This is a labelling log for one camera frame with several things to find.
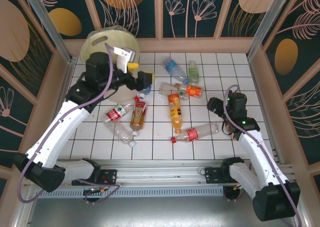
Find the orange juice bottle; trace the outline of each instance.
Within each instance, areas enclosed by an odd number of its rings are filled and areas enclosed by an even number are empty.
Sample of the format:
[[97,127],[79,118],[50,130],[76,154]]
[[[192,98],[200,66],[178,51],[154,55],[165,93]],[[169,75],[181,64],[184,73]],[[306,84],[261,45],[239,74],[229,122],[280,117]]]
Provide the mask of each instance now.
[[169,94],[168,102],[170,107],[171,124],[173,128],[175,128],[174,132],[176,134],[180,134],[183,120],[182,120],[182,114],[181,114],[179,94],[177,93]]

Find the purple cable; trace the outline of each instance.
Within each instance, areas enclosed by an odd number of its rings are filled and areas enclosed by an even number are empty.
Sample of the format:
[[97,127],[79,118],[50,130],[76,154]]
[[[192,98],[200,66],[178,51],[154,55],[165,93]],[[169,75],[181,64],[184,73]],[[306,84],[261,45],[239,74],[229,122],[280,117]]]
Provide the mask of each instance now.
[[18,186],[17,186],[17,190],[16,190],[16,194],[18,196],[18,199],[24,203],[24,204],[27,204],[27,203],[30,203],[32,201],[34,201],[36,198],[38,198],[42,192],[44,191],[43,189],[35,195],[35,197],[31,198],[31,199],[28,199],[28,200],[25,200],[23,199],[22,195],[21,195],[21,187],[22,187],[22,181],[24,179],[24,176],[29,168],[29,166],[31,165],[31,163],[35,160],[37,154],[39,153],[39,151],[42,149],[43,145],[45,144],[45,142],[47,141],[47,139],[49,138],[49,136],[52,134],[52,132],[56,129],[56,127],[60,124],[60,122],[62,122],[64,120],[64,118],[69,115],[71,112],[77,110],[77,109],[81,109],[83,107],[86,107],[88,105],[91,105],[92,103],[98,101],[101,97],[104,96],[104,94],[107,92],[107,90],[109,89],[109,86],[111,84],[111,81],[112,81],[112,76],[113,76],[113,70],[114,70],[114,63],[113,63],[113,59],[112,59],[112,53],[111,53],[111,50],[113,49],[113,47],[111,47],[110,45],[108,45],[107,43],[104,43],[105,44],[105,47],[108,51],[108,55],[109,55],[109,69],[110,69],[110,72],[109,72],[109,79],[108,79],[108,82],[106,83],[106,86],[105,88],[103,89],[103,91],[97,96],[95,97],[94,99],[86,102],[86,103],[83,103],[83,104],[80,104],[70,110],[68,110],[64,115],[62,115],[58,121],[52,126],[52,128],[48,131],[48,133],[44,136],[43,140],[41,141],[41,143],[39,144],[38,148],[35,150],[33,156],[30,158],[30,160],[26,163],[25,167],[23,168],[23,170],[21,171],[21,175],[20,175],[20,178],[19,178],[19,182],[18,182]]
[[[290,204],[291,204],[291,206],[292,206],[292,208],[293,208],[293,210],[294,210],[294,212],[295,212],[295,214],[296,214],[296,217],[297,217],[297,219],[298,219],[298,227],[301,227],[301,226],[302,226],[302,221],[301,221],[301,217],[300,217],[300,215],[299,215],[299,212],[298,212],[298,210],[297,210],[297,207],[296,207],[294,201],[292,200],[292,198],[291,198],[291,196],[290,196],[287,188],[285,187],[284,183],[282,183],[282,180],[281,180],[281,178],[279,177],[278,172],[277,172],[275,166],[273,165],[273,162],[272,162],[272,160],[270,159],[267,151],[266,151],[265,148],[262,146],[262,144],[260,144],[259,140],[257,140],[252,134],[250,134],[248,131],[244,130],[243,128],[241,128],[240,126],[238,126],[235,122],[233,122],[233,120],[230,118],[230,116],[229,116],[229,114],[228,114],[228,112],[227,112],[228,93],[229,93],[229,91],[230,91],[233,87],[236,87],[236,88],[237,88],[236,91],[239,90],[239,86],[236,85],[236,84],[234,84],[234,85],[231,85],[231,86],[226,90],[226,92],[225,92],[225,94],[224,94],[224,98],[223,98],[223,111],[224,111],[224,113],[225,113],[225,116],[226,116],[226,118],[228,119],[228,121],[229,121],[234,127],[236,127],[238,130],[240,130],[242,133],[248,135],[248,136],[249,136],[254,142],[256,142],[256,144],[260,147],[260,149],[262,150],[264,156],[266,157],[269,165],[271,166],[272,172],[275,174],[275,177],[277,178],[277,180],[279,181],[281,187],[283,188],[283,191],[284,191],[286,197],[288,198],[288,200],[289,200],[289,202],[290,202]],[[287,225],[289,225],[290,227],[294,227],[292,224],[288,223],[287,221],[285,221],[285,220],[283,220],[283,221],[284,221]]]
[[[97,184],[97,183],[88,182],[88,181],[83,180],[83,179],[77,179],[77,181],[82,182],[82,183],[85,183],[85,184],[87,184],[87,185],[98,186],[98,187],[103,187],[103,188],[104,188],[104,187],[116,187],[116,188],[115,188],[114,190],[112,190],[107,196],[98,199],[96,202],[92,202],[92,205],[101,203],[102,201],[105,201],[105,200],[108,199],[111,195],[113,195],[114,192],[116,192],[116,191],[120,188],[120,185],[119,185],[119,184]],[[84,196],[84,200],[86,201],[87,204],[91,203],[91,202],[89,202],[88,199],[87,199],[87,197],[88,197],[89,194],[91,194],[91,193],[88,192],[88,193],[86,193],[86,195]]]

